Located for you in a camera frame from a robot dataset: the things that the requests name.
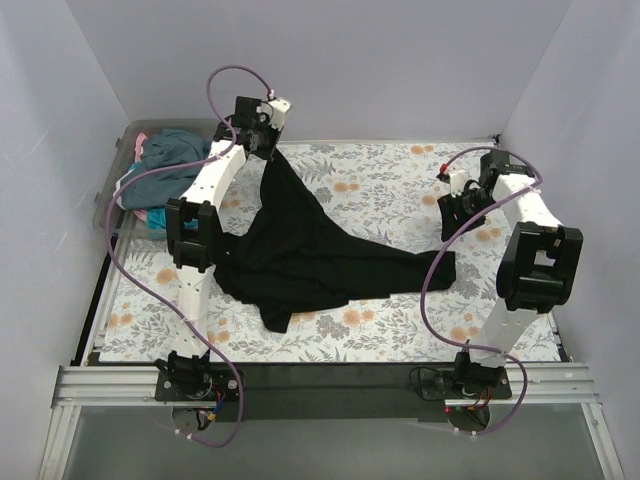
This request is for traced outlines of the black t-shirt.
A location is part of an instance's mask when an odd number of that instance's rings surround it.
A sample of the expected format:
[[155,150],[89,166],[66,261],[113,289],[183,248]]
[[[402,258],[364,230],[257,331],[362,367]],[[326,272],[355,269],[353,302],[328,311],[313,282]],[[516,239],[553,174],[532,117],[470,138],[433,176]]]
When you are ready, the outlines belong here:
[[214,278],[224,293],[258,308],[265,328],[287,331],[295,313],[335,309],[456,280],[455,255],[438,259],[358,238],[331,220],[281,152],[264,169],[261,207],[248,231],[225,236]]

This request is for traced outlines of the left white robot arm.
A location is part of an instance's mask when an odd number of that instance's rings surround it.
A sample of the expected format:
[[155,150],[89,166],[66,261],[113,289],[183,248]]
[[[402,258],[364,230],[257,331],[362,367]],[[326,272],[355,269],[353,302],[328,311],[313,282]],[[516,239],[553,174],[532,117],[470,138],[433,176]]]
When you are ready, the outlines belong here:
[[214,389],[206,335],[215,266],[223,259],[219,219],[222,200],[247,158],[270,160],[291,103],[274,95],[263,101],[239,96],[235,112],[218,123],[207,163],[181,197],[165,206],[167,247],[178,280],[177,308],[185,316],[167,360],[156,366],[182,395],[200,400]]

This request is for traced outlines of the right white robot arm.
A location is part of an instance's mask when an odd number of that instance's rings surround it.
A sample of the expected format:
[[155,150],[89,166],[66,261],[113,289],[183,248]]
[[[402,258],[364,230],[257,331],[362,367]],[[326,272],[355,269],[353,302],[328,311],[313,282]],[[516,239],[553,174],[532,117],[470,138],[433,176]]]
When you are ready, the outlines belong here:
[[471,398],[506,384],[506,354],[539,317],[568,301],[584,237],[548,209],[539,193],[539,172],[514,162],[507,151],[484,154],[478,178],[449,164],[441,166],[438,178],[449,186],[438,202],[442,241],[461,228],[483,226],[492,207],[502,210],[512,229],[496,274],[495,305],[476,346],[463,347],[454,360],[453,387]]

